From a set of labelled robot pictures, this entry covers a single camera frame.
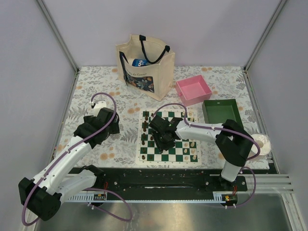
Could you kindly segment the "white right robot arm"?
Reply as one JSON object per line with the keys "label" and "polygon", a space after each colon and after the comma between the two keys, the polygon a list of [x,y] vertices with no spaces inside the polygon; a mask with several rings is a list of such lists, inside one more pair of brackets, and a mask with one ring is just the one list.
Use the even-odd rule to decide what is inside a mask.
{"label": "white right robot arm", "polygon": [[186,118],[174,117],[168,121],[156,115],[149,127],[159,151],[168,151],[176,140],[196,140],[215,144],[225,164],[219,178],[219,185],[228,191],[236,185],[236,177],[245,166],[254,139],[234,120],[222,124],[201,124],[189,122]]}

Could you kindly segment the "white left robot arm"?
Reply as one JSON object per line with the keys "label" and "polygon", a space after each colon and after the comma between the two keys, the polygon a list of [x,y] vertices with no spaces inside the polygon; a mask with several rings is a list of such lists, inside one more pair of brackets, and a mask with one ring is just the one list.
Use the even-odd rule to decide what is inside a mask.
{"label": "white left robot arm", "polygon": [[101,108],[96,115],[88,115],[83,119],[84,122],[74,131],[68,145],[48,166],[33,178],[23,178],[18,183],[23,214],[29,209],[39,219],[47,221],[70,196],[85,188],[99,190],[104,186],[103,176],[89,169],[63,182],[81,158],[110,135],[119,133],[119,117],[112,109]]}

